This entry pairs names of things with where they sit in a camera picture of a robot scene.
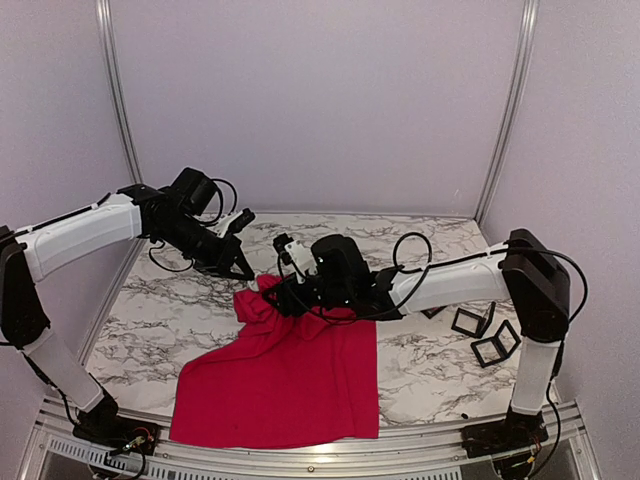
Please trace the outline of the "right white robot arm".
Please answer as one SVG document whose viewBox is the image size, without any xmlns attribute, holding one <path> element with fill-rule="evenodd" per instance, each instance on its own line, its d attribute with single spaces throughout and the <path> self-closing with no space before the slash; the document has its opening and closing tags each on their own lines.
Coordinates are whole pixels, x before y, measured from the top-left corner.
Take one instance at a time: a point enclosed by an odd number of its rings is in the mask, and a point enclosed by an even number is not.
<svg viewBox="0 0 640 480">
<path fill-rule="evenodd" d="M 276 283 L 262 296 L 280 314 L 313 314 L 332 321 L 332 310 L 346 308 L 358 320 L 395 321 L 454 304 L 508 301 L 520 325 L 522 351 L 507 417 L 495 438 L 515 448 L 534 431 L 566 336 L 580 307 L 571 305 L 571 276 L 588 282 L 568 255 L 545 247 L 530 231 L 475 254 L 442 262 L 427 260 L 408 269 L 394 260 L 373 270 L 356 242 L 344 235 L 321 238 L 306 248 L 283 234 L 274 241 Z"/>
</svg>

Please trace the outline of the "red t-shirt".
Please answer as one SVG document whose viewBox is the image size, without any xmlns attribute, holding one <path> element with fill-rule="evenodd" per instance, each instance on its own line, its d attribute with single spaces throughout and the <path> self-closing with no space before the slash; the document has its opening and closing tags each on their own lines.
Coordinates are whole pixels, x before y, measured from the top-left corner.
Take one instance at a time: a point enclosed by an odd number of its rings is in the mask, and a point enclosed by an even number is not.
<svg viewBox="0 0 640 480">
<path fill-rule="evenodd" d="M 261 275 L 235 293 L 236 340 L 183 367 L 172 441 L 283 449 L 378 437 L 375 324 L 285 317 L 262 297 L 278 282 Z"/>
</svg>

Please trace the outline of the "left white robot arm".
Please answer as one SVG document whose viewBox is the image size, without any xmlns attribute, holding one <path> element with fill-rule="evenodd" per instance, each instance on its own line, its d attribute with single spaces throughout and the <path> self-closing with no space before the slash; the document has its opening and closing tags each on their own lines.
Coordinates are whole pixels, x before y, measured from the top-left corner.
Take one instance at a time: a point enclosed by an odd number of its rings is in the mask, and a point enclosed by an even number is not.
<svg viewBox="0 0 640 480">
<path fill-rule="evenodd" d="M 106 293 L 99 269 L 108 254 L 142 240 L 172 247 L 189 269 L 205 276 L 253 279 L 239 234 L 254 213 L 232 205 L 211 220 L 202 217 L 209 203 L 222 197 L 223 183 L 186 167 L 168 186 L 135 183 L 50 220 L 1 229 L 1 338 L 77 408 L 76 425 L 106 445 L 125 438 L 126 423 L 116 400 L 86 370 L 78 344 L 70 341 L 79 319 L 57 326 L 54 318 L 96 306 L 90 287 Z M 83 280 L 89 287 L 81 286 Z M 77 300 L 80 307 L 65 307 L 62 300 Z"/>
</svg>

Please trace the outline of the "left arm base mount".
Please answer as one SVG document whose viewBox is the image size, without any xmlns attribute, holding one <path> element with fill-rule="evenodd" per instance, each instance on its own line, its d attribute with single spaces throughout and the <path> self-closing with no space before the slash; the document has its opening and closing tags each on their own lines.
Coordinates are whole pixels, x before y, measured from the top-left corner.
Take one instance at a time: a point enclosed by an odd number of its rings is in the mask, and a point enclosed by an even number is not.
<svg viewBox="0 0 640 480">
<path fill-rule="evenodd" d="M 121 416 L 116 400 L 106 390 L 92 409 L 78 409 L 73 428 L 74 436 L 110 447 L 111 456 L 129 452 L 150 456 L 159 434 L 156 423 Z"/>
</svg>

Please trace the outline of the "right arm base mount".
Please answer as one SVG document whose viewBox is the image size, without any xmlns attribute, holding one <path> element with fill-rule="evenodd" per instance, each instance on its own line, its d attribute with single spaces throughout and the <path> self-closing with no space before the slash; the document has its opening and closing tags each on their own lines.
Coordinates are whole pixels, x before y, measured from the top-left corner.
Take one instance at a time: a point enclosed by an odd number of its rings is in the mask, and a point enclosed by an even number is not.
<svg viewBox="0 0 640 480">
<path fill-rule="evenodd" d="M 512 407 L 504 419 L 466 426 L 461 435 L 469 458 L 536 446 L 549 438 L 541 410 L 536 414 L 523 414 Z"/>
</svg>

